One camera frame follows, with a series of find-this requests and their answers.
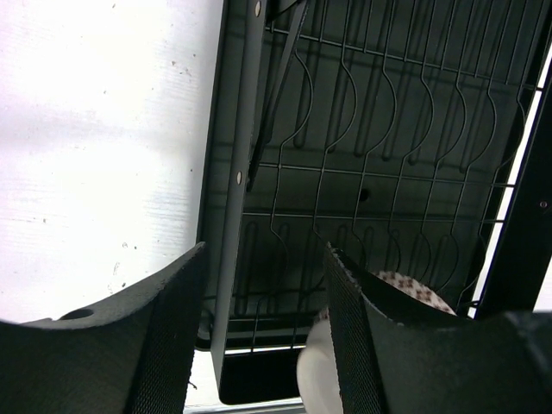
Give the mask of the brown patterned white bowl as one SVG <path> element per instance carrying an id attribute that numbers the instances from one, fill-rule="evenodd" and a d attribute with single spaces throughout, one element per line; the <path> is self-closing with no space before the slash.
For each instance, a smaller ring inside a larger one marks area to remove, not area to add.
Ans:
<path id="1" fill-rule="evenodd" d="M 409 276 L 394 271 L 379 271 L 375 276 L 423 304 L 455 314 L 433 290 Z M 328 307 L 318 312 L 307 335 L 305 347 L 298 356 L 296 376 L 300 398 L 308 413 L 343 412 Z"/>

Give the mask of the black dish rack tray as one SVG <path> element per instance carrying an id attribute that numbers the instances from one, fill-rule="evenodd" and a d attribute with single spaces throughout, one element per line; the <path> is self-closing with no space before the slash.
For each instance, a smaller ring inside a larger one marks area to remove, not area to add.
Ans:
<path id="1" fill-rule="evenodd" d="M 198 346 L 226 405 L 297 397 L 326 244 L 463 316 L 533 309 L 550 2 L 224 2 L 198 239 Z"/>

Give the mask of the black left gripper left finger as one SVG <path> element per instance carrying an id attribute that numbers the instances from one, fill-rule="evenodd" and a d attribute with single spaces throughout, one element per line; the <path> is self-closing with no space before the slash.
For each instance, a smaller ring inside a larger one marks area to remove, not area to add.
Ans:
<path id="1" fill-rule="evenodd" d="M 4 413 L 180 413 L 207 248 L 62 318 L 1 325 Z"/>

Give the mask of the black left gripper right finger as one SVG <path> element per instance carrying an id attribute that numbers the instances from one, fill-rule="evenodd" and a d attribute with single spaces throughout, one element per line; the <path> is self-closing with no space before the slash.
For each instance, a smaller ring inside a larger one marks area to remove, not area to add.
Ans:
<path id="1" fill-rule="evenodd" d="M 327 245 L 323 257 L 347 413 L 548 413 L 551 315 L 454 316 Z"/>

